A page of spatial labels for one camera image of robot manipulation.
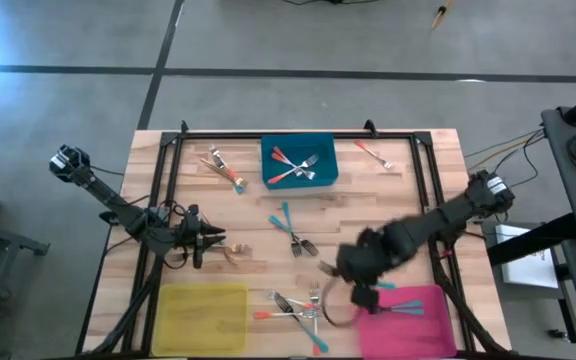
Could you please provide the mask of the yellow plastic bin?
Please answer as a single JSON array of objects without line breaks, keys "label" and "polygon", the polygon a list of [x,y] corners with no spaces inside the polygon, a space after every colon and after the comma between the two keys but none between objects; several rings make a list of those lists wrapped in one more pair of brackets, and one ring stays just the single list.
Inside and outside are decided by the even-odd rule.
[{"label": "yellow plastic bin", "polygon": [[165,285],[160,289],[151,354],[157,357],[234,356],[247,343],[244,284]]}]

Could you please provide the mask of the white box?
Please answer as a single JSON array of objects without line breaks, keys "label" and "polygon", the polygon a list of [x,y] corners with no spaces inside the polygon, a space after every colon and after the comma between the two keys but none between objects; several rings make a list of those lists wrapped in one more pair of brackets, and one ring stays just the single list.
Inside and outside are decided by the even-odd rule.
[{"label": "white box", "polygon": [[[496,225],[497,244],[528,232],[527,228]],[[501,265],[502,278],[507,284],[558,289],[555,265],[550,249],[540,250],[518,260]]]}]

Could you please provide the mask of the black clamp knob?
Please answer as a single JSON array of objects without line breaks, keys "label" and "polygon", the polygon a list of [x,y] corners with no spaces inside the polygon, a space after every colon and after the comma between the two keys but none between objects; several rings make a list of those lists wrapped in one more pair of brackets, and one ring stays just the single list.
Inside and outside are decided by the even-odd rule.
[{"label": "black clamp knob", "polygon": [[105,211],[99,214],[99,218],[111,226],[127,226],[132,223],[134,213],[131,210],[127,211]]}]

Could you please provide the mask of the pink plastic bin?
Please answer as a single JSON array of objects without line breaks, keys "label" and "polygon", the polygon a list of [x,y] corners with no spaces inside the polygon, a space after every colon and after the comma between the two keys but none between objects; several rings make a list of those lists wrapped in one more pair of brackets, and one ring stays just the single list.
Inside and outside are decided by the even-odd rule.
[{"label": "pink plastic bin", "polygon": [[452,321],[443,290],[437,285],[381,289],[379,305],[423,302],[424,315],[398,313],[359,317],[360,354],[367,360],[422,360],[457,354]]}]

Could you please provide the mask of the black aluminium table frame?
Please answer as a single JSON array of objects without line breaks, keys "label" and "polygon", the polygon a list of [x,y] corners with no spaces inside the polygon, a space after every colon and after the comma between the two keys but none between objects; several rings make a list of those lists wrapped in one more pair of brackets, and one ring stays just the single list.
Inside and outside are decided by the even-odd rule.
[{"label": "black aluminium table frame", "polygon": [[[127,163],[122,195],[130,199],[141,196],[141,190],[155,187],[155,205],[168,195],[168,182],[172,169],[176,143],[162,145],[180,130],[139,130],[135,133]],[[260,139],[262,135],[288,135],[297,132],[335,135],[335,147],[340,178],[330,187],[269,191],[261,183]],[[316,259],[295,259],[288,249],[288,240],[279,230],[271,229],[268,215],[280,211],[283,199],[293,210],[293,221],[298,220],[300,233],[319,247],[325,261],[334,261],[337,243],[356,240],[357,233],[366,226],[377,226],[399,215],[419,213],[437,206],[442,199],[455,197],[466,186],[467,174],[456,129],[380,129],[372,137],[370,130],[188,130],[179,152],[179,171],[175,181],[174,200],[187,204],[198,203],[208,218],[218,227],[226,229],[226,242],[247,243],[251,255],[244,256],[237,265],[223,255],[208,254],[201,270],[194,270],[192,259],[179,270],[162,265],[160,284],[241,283],[251,292],[248,296],[249,312],[270,309],[276,304],[268,298],[267,289],[274,289],[284,297],[303,296],[309,285],[320,286],[326,276],[316,268]],[[378,165],[363,160],[368,155],[353,144],[363,138],[376,152],[394,159],[394,172],[377,175]],[[226,180],[217,180],[209,174],[199,157],[208,156],[207,146],[215,144],[225,151],[227,164],[248,181],[243,195],[237,195]],[[92,352],[119,321],[137,292],[139,280],[151,272],[154,255],[145,254],[135,242],[115,248],[104,257],[91,297],[76,355]],[[451,279],[461,280],[463,299],[491,337],[506,349],[510,338],[504,320],[493,271],[488,262],[486,245],[481,238],[466,234],[455,247],[452,260],[443,260],[442,266]],[[306,339],[294,320],[275,325],[249,323],[244,358],[254,356],[305,357],[311,356],[312,345],[282,344]]]}]

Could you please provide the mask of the black stand beam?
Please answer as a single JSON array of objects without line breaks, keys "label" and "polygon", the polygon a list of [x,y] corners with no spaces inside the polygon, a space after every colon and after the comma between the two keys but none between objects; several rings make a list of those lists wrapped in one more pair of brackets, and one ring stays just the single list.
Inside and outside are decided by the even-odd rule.
[{"label": "black stand beam", "polygon": [[487,250],[487,254],[490,264],[497,266],[549,249],[567,240],[576,240],[576,219],[572,213],[492,246]]}]

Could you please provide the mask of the wooden-handled brush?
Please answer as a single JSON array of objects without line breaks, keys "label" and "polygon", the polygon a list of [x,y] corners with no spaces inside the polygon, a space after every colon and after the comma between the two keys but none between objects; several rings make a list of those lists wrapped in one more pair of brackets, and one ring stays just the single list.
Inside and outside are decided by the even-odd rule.
[{"label": "wooden-handled brush", "polygon": [[436,14],[433,18],[431,24],[431,30],[434,31],[437,29],[440,24],[443,22],[444,18],[446,17],[447,13],[450,11],[454,0],[445,0],[442,5],[437,8]]}]

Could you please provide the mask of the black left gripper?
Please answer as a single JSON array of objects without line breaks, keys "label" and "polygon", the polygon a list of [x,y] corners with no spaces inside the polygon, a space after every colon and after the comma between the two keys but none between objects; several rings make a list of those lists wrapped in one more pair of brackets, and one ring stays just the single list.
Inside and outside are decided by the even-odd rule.
[{"label": "black left gripper", "polygon": [[212,225],[203,225],[203,220],[199,216],[199,206],[190,205],[183,213],[183,219],[179,227],[180,243],[182,250],[181,259],[187,262],[192,259],[195,269],[200,269],[203,265],[204,253],[206,249],[214,245],[222,245],[225,236],[204,236],[224,233],[225,230]]}]

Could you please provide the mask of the gold fork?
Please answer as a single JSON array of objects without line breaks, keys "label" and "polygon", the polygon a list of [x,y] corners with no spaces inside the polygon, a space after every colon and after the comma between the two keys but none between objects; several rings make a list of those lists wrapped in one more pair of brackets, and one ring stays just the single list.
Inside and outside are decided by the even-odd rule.
[{"label": "gold fork", "polygon": [[233,244],[224,247],[224,257],[232,264],[237,264],[236,255],[241,254],[246,249],[244,244]]},{"label": "gold fork", "polygon": [[226,245],[224,242],[217,243],[212,245],[208,251],[209,252],[219,252],[224,255],[225,259],[231,263],[236,263],[234,259],[234,255],[244,255],[246,252],[250,250],[248,244],[231,244]]},{"label": "gold fork", "polygon": [[210,163],[208,160],[204,159],[204,158],[199,158],[199,160],[206,165],[209,169],[213,170],[214,172],[216,172],[217,174],[221,175],[222,177],[226,178],[227,180],[229,180],[234,186],[239,187],[241,186],[240,182],[233,177],[230,173],[228,173],[226,170],[223,170],[219,167],[217,167],[216,165]]}]

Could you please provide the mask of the teal plastic bin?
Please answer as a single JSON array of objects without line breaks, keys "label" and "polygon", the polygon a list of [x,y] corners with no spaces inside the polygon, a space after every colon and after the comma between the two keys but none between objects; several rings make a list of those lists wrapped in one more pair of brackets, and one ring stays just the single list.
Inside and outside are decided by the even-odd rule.
[{"label": "teal plastic bin", "polygon": [[[309,167],[310,171],[315,172],[315,177],[308,180],[305,176],[292,173],[278,183],[268,183],[270,178],[292,169],[290,165],[272,158],[274,146],[279,147],[296,165],[300,165],[312,155],[318,155],[319,160]],[[339,176],[334,137],[331,133],[266,135],[261,138],[260,150],[262,180],[270,190],[330,186]]]}]

